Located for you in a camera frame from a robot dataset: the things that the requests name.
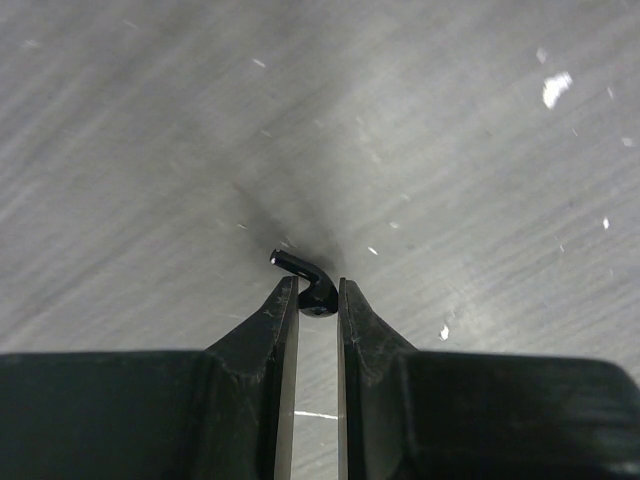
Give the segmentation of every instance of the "black object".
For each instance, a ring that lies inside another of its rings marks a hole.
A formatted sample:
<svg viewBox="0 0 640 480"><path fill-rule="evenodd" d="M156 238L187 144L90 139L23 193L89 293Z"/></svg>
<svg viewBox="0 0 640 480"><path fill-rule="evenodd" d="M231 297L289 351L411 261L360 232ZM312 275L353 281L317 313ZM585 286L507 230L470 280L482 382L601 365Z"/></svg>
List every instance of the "black object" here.
<svg viewBox="0 0 640 480"><path fill-rule="evenodd" d="M640 478L620 368L421 352L355 282L337 303L341 480ZM297 312L285 277L202 352L0 356L0 478L289 478Z"/></svg>
<svg viewBox="0 0 640 480"><path fill-rule="evenodd" d="M302 313L309 317L328 317L338 311L338 290L322 269L282 250L271 253L271 263L310 283L298 298Z"/></svg>

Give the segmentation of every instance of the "black hook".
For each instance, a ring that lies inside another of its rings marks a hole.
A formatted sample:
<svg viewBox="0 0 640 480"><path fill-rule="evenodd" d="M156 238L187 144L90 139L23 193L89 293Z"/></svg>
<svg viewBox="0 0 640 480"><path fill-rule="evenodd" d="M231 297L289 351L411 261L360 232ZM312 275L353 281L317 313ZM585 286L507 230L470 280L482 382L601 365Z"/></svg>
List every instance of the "black hook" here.
<svg viewBox="0 0 640 480"><path fill-rule="evenodd" d="M302 313L309 317L328 317L338 311L338 290L321 268L282 250L271 253L271 263L311 284L298 296Z"/></svg>

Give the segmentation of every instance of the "scratched surface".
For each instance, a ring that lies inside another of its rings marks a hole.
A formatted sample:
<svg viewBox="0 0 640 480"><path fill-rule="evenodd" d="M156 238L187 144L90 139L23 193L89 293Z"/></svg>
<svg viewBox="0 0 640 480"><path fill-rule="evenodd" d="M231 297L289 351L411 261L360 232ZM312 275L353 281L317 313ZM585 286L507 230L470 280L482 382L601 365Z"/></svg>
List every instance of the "scratched surface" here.
<svg viewBox="0 0 640 480"><path fill-rule="evenodd" d="M204 348L284 242L417 346L640 379L639 32L637 0L4 0L0 350ZM301 319L297 410L336 414L335 329ZM294 478L336 476L336 423L296 418Z"/></svg>

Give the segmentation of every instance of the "wooden floor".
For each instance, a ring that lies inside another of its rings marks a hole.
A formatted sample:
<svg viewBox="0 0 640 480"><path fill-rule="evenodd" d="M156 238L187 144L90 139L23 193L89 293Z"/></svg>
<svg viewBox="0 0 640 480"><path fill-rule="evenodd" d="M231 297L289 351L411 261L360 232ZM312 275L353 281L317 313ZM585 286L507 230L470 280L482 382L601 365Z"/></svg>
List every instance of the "wooden floor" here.
<svg viewBox="0 0 640 480"><path fill-rule="evenodd" d="M637 0L0 3L1 351L203 348L288 245L417 346L640 380L639 188ZM297 416L294 478L336 436Z"/></svg>

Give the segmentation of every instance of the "white paint chip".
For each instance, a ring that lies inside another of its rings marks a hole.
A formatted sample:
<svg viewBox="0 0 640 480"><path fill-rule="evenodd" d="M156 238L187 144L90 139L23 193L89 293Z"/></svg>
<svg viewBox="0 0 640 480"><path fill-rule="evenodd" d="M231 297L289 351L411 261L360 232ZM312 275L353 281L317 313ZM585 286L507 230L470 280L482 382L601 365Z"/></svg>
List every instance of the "white paint chip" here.
<svg viewBox="0 0 640 480"><path fill-rule="evenodd" d="M443 325L442 330L440 330L440 340L444 342L447 338L449 338L449 327Z"/></svg>
<svg viewBox="0 0 640 480"><path fill-rule="evenodd" d="M324 413L313 413L313 412L303 412L302 410L296 410L293 412L295 415L299 415L301 417L317 417L317 418L326 418L328 420L337 420L338 417L335 415L326 415Z"/></svg>
<svg viewBox="0 0 640 480"><path fill-rule="evenodd" d="M549 110L553 110L560 95L569 90L573 84L569 72L558 73L555 77L549 77L544 81L542 100Z"/></svg>
<svg viewBox="0 0 640 480"><path fill-rule="evenodd" d="M536 52L536 57L538 58L538 61L540 63L544 63L547 61L547 55L547 51L542 47L540 47Z"/></svg>

